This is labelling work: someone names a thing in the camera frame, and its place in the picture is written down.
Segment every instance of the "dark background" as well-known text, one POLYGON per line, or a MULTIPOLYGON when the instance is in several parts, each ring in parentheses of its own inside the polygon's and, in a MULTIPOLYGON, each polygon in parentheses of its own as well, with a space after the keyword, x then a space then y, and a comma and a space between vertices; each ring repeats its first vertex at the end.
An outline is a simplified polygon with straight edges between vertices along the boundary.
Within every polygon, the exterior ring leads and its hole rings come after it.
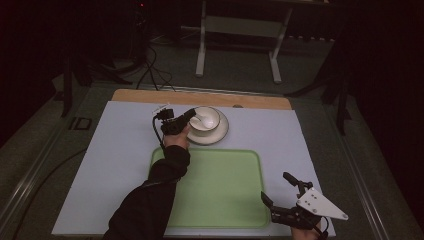
MULTIPOLYGON (((170 38, 178 39, 180 25, 199 24, 200 1, 157 0, 155 4, 149 16, 170 38)), ((424 228, 424 194, 419 191, 424 156, 424 3, 374 0, 359 1, 357 7, 325 65, 348 66, 346 71, 353 76, 349 92, 424 228)), ((134 8, 133 2, 116 0, 102 5, 94 0, 2 2, 0 146, 55 94, 51 79, 62 73, 70 49, 105 64, 115 56, 131 57, 134 8)), ((294 16, 289 35, 324 34, 329 23, 321 24, 322 32, 311 33, 317 27, 302 17, 308 11, 304 8, 299 17, 294 16)), ((330 32, 334 33, 328 30, 326 36, 334 37, 330 32)))

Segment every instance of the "dark green floor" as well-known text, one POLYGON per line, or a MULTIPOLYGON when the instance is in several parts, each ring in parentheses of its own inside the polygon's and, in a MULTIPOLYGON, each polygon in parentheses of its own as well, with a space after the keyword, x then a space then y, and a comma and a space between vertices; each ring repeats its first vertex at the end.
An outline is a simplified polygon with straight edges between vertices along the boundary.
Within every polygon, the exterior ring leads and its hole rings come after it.
MULTIPOLYGON (((154 66, 172 74, 170 83, 177 91, 196 88, 283 96, 312 82, 331 43, 285 41, 278 58, 284 79, 281 85, 272 82, 266 51, 208 49, 204 77, 197 78, 194 76, 197 49, 191 42, 152 47, 157 52, 154 66)), ((126 76, 134 84, 125 87, 134 88, 143 72, 126 76)), ((162 76, 170 79, 166 73, 162 76)), ((164 83, 158 72, 154 72, 154 77, 159 86, 164 83)), ((147 77, 141 86, 152 89, 151 83, 147 77)), ((100 78, 89 89, 75 87, 74 108, 66 119, 60 118, 60 102, 50 101, 40 109, 0 150, 0 206, 8 206, 14 187, 31 164, 44 161, 39 168, 39 184, 58 164, 86 148, 106 102, 122 87, 100 78), (87 131, 70 130, 73 117, 90 118, 93 125, 87 131)), ((337 232, 334 239, 424 239, 354 99, 349 98, 351 120, 345 121, 347 134, 342 137, 334 123, 335 106, 323 105, 319 99, 322 90, 290 101, 299 117, 324 194, 350 216, 346 222, 333 221, 337 232)), ((40 188, 19 228, 19 239, 84 239, 50 235, 82 158, 83 154, 79 154, 70 159, 40 188)), ((12 223, 2 230, 2 239, 12 239, 24 209, 19 208, 20 211, 13 211, 12 223)))

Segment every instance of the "green tray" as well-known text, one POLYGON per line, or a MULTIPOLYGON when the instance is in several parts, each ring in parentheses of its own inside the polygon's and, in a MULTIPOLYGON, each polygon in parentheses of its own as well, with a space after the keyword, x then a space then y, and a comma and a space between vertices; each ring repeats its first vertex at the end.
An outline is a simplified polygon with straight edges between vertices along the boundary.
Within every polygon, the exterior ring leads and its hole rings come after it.
MULTIPOLYGON (((190 154, 188 172, 177 184, 169 227, 261 228, 269 223, 256 152, 193 148, 190 154)), ((158 148, 152 164, 161 158, 158 148)))

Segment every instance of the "spoon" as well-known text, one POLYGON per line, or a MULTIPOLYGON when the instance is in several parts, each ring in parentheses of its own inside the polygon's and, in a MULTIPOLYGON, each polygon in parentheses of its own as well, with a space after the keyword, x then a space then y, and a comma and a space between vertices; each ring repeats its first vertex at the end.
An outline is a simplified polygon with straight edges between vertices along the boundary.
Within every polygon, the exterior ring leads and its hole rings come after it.
POLYGON ((194 117, 199 119, 200 122, 202 122, 202 124, 205 128, 212 128, 213 127, 213 119, 199 115, 199 114, 196 114, 196 116, 194 116, 194 117))

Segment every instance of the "white metal table leg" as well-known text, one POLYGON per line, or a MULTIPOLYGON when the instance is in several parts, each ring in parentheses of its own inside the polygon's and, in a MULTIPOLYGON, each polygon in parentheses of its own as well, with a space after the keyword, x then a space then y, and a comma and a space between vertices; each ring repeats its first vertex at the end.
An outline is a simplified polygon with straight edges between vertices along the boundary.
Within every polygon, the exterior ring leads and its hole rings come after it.
POLYGON ((280 29, 280 32, 278 33, 277 45, 275 46, 273 51, 269 52, 269 61, 271 64, 272 76, 274 78, 274 83, 276 84, 282 83, 280 69, 278 68, 277 56, 280 51, 281 44, 283 43, 284 35, 286 33, 287 25, 289 23, 292 11, 293 11, 293 8, 289 8, 287 10, 286 16, 284 18, 284 22, 283 24, 281 24, 281 29, 280 29))
POLYGON ((205 67, 205 54, 206 54, 206 46, 205 46, 206 20, 205 18, 206 18, 206 1, 203 1, 202 19, 200 21, 200 48, 199 48, 199 55, 197 56, 196 77, 203 76, 203 69, 205 67))

